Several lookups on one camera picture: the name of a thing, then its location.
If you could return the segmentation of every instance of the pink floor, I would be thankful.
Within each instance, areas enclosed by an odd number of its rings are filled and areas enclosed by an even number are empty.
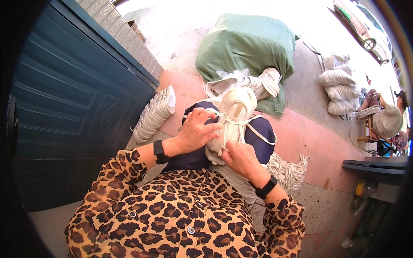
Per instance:
[[[159,78],[157,91],[172,85],[176,92],[176,112],[160,131],[177,135],[184,110],[205,99],[200,76],[165,70]],[[305,182],[333,190],[352,192],[356,176],[342,169],[345,159],[364,160],[364,155],[315,122],[285,109],[281,120],[263,115],[277,135],[275,152],[285,161],[298,162],[300,154],[310,156]]]

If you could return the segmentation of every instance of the shirt button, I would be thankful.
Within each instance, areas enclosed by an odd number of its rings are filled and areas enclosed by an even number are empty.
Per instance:
[[[195,233],[195,229],[193,227],[189,227],[187,231],[191,235]]]

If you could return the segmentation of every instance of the door panel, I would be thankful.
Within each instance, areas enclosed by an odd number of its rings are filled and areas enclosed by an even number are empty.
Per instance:
[[[28,211],[80,200],[155,94],[106,51],[109,44],[92,40],[54,4],[59,11],[47,6],[27,39],[12,89],[19,114],[13,168]]]

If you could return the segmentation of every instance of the wrist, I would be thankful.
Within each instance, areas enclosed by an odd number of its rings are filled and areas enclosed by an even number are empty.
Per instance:
[[[261,164],[256,168],[256,171],[251,173],[248,180],[256,187],[262,189],[271,179],[270,173]]]
[[[175,137],[168,138],[162,141],[162,148],[164,149],[164,154],[168,157],[173,157],[182,154],[178,141]]]

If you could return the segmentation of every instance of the wooden stool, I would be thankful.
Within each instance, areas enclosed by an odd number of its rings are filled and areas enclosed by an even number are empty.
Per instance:
[[[357,137],[357,141],[365,141],[365,142],[376,142],[376,139],[373,139],[371,137],[371,133],[374,132],[380,139],[383,139],[385,142],[387,142],[391,148],[393,147],[393,143],[389,141],[389,139],[384,138],[379,132],[377,132],[375,129],[373,129],[373,115],[368,115],[363,119],[364,122],[364,136],[362,137]]]

